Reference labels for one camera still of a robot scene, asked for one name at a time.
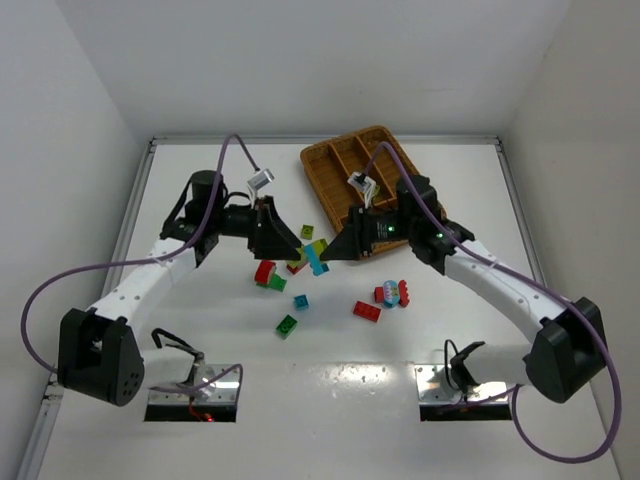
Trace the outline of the lime lego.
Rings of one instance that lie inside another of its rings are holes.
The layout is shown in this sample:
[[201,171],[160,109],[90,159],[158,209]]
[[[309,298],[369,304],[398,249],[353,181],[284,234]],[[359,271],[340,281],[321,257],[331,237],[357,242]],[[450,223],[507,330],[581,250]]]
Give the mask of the lime lego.
[[306,255],[314,255],[320,257],[324,250],[328,247],[328,242],[324,239],[315,240],[303,247]]

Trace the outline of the small lime lego brick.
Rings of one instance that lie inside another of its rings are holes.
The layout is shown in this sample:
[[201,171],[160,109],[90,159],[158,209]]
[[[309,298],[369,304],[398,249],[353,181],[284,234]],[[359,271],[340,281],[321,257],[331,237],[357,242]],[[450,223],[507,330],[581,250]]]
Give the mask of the small lime lego brick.
[[314,226],[303,225],[301,229],[301,237],[305,240],[311,240],[313,238]]

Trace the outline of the blue long lego brick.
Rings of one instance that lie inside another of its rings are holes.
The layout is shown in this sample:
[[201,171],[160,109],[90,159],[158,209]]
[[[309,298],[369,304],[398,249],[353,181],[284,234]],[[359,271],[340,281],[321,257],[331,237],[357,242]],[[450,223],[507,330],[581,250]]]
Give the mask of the blue long lego brick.
[[320,261],[319,255],[311,245],[305,246],[304,252],[314,276],[320,276],[329,271],[329,266]]

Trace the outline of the small blue lego brick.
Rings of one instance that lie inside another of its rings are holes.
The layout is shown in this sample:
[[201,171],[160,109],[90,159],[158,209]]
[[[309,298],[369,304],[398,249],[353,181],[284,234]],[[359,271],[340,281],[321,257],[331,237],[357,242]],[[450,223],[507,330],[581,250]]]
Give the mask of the small blue lego brick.
[[297,311],[304,311],[309,308],[308,297],[305,294],[294,297],[294,308]]

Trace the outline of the red rectangular lego brick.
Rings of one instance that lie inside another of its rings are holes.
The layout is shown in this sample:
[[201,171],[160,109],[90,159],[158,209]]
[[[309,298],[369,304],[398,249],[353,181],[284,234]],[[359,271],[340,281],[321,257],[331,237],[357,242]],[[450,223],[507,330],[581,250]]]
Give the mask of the red rectangular lego brick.
[[377,306],[357,301],[353,307],[352,313],[357,317],[377,323],[381,316],[381,309]]

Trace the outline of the dark green lego brick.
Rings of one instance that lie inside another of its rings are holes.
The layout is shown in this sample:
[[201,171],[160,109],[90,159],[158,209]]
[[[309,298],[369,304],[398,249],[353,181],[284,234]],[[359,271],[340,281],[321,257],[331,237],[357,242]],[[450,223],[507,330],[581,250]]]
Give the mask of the dark green lego brick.
[[295,330],[298,325],[298,321],[291,315],[286,315],[280,323],[276,326],[276,334],[282,338],[287,339],[289,335]]

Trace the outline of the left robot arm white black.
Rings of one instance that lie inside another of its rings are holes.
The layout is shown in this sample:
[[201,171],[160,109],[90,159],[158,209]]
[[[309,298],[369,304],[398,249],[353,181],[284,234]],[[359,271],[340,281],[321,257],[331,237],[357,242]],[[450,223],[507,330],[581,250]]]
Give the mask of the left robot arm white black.
[[299,259],[300,240],[279,217],[273,198],[258,194],[273,179],[269,170],[257,171],[248,181],[249,204],[238,205],[229,203],[221,173],[193,173],[148,256],[103,298],[61,320],[59,384],[116,406],[128,404],[142,388],[191,395],[206,388],[197,380],[203,352],[174,335],[167,345],[142,350],[139,335],[165,296],[201,266],[222,236],[246,239],[257,260]]

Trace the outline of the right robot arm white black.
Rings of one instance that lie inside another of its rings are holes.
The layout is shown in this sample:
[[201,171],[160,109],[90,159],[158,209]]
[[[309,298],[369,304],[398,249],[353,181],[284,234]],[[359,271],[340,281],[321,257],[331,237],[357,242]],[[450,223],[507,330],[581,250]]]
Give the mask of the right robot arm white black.
[[474,234],[443,216],[428,178],[412,175],[396,184],[397,206],[377,213],[350,208],[342,231],[322,253],[324,262],[360,260],[375,244],[405,240],[414,255],[441,275],[467,287],[509,319],[526,342],[492,346],[476,341],[448,362],[456,389],[468,392],[486,382],[531,385],[545,398],[564,403],[605,366],[599,308],[589,299],[563,306],[505,273]]

